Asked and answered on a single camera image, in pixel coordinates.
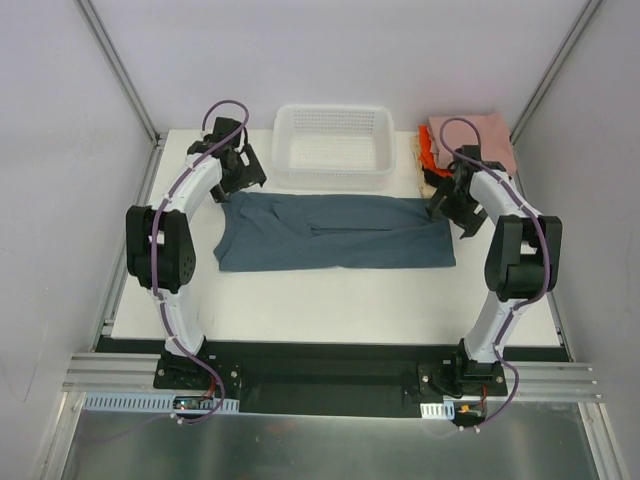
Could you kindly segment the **blue-grey t shirt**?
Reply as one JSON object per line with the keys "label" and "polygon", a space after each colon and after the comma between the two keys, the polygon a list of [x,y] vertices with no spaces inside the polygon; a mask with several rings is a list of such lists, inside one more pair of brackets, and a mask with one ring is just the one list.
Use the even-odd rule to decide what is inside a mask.
{"label": "blue-grey t shirt", "polygon": [[418,198],[236,193],[214,249],[224,272],[452,268],[446,220]]}

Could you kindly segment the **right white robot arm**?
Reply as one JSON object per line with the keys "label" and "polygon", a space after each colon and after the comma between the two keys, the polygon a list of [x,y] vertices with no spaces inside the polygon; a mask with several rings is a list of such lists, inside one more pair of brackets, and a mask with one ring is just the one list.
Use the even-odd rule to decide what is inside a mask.
{"label": "right white robot arm", "polygon": [[482,160],[477,145],[454,152],[451,176],[428,200],[430,219],[447,218],[474,236],[485,221],[494,233],[484,264],[488,294],[470,332],[452,358],[429,375],[435,392],[460,398],[503,376],[503,351],[526,309],[557,282],[562,222],[541,214],[516,191],[504,167]]}

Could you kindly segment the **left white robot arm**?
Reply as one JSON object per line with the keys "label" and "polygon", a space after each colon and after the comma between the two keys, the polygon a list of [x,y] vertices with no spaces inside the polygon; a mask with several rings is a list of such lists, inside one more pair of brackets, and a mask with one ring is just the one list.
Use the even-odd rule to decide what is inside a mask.
{"label": "left white robot arm", "polygon": [[205,335],[191,295],[196,251],[190,222],[206,198],[225,203],[236,192],[265,182],[246,123],[218,117],[213,130],[202,131],[188,148],[165,193],[149,205],[130,207],[125,216],[127,270],[154,301],[166,358],[178,364],[176,375],[188,388],[207,384],[209,398],[221,381],[210,363],[198,356]]}

